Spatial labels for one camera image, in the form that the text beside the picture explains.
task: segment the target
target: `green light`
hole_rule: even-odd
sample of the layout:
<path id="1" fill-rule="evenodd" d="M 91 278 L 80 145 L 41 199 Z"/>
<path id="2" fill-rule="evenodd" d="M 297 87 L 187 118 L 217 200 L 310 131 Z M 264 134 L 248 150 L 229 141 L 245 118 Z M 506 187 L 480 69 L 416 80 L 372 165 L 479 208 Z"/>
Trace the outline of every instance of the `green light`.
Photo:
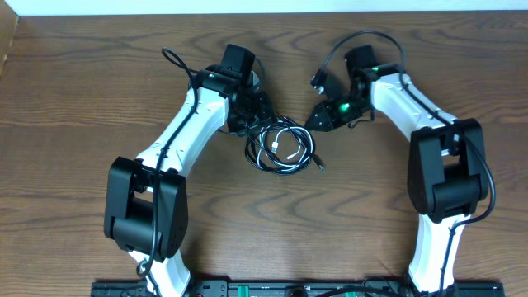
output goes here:
<path id="1" fill-rule="evenodd" d="M 341 104 L 341 106 L 339 106 L 339 109 L 343 112 L 348 111 L 349 108 L 350 108 L 350 103 Z"/>

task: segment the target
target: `green tape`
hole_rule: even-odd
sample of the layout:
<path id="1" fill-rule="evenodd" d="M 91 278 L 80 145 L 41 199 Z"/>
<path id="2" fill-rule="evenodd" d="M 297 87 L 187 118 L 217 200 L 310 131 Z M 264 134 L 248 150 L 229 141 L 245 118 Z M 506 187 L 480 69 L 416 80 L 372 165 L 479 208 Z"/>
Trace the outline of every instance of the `green tape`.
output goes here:
<path id="1" fill-rule="evenodd" d="M 249 287 L 247 285 L 238 286 L 238 297 L 249 297 Z"/>

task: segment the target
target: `white backdrop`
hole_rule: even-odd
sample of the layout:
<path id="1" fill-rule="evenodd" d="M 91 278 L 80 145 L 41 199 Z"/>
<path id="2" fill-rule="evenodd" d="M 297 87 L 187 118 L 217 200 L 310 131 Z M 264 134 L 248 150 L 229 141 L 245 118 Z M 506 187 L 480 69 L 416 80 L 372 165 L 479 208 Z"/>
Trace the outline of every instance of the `white backdrop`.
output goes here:
<path id="1" fill-rule="evenodd" d="M 23 16 L 528 10 L 528 0 L 6 0 Z"/>

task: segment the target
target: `wooden tabletop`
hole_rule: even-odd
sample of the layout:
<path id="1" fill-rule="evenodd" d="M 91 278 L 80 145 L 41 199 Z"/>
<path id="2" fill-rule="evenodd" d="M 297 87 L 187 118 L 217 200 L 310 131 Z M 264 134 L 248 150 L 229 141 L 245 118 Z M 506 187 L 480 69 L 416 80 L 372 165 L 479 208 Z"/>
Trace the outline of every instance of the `wooden tabletop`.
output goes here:
<path id="1" fill-rule="evenodd" d="M 396 38 L 418 87 L 483 125 L 497 207 L 464 230 L 455 277 L 528 295 L 528 12 L 23 17 L 0 82 L 0 295 L 86 296 L 97 279 L 135 278 L 132 258 L 102 232 L 106 179 L 117 156 L 146 149 L 183 103 L 188 79 L 163 46 L 192 68 L 219 63 L 228 43 L 248 47 L 276 109 L 304 122 L 323 99 L 309 80 L 362 29 Z M 398 62 L 372 36 L 337 56 L 367 43 Z M 348 84 L 341 59 L 330 69 Z M 234 280 L 407 270 L 418 219 L 408 141 L 381 114 L 314 137 L 328 171 L 293 177 L 253 168 L 245 139 L 210 139 L 187 181 L 190 269 Z"/>

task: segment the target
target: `table surface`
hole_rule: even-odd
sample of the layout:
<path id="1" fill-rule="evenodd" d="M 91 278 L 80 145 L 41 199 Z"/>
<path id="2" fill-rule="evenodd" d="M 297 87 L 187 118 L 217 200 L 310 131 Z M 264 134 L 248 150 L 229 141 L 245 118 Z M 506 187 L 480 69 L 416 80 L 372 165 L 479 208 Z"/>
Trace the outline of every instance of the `table surface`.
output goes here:
<path id="1" fill-rule="evenodd" d="M 497 207 L 464 230 L 455 277 L 527 295 L 528 12 L 22 18 L 0 82 L 0 295 L 86 296 L 95 280 L 135 277 L 134 261 L 102 232 L 106 178 L 182 105 L 187 78 L 163 46 L 192 68 L 218 63 L 228 43 L 248 47 L 276 109 L 304 122 L 323 99 L 309 80 L 338 40 L 362 29 L 390 33 L 424 93 L 482 124 Z M 398 62 L 377 37 L 347 48 L 366 43 Z M 341 59 L 330 69 L 345 81 Z M 328 171 L 293 177 L 249 165 L 245 139 L 210 139 L 187 184 L 190 269 L 235 280 L 406 271 L 417 232 L 408 141 L 381 114 L 314 137 Z"/>

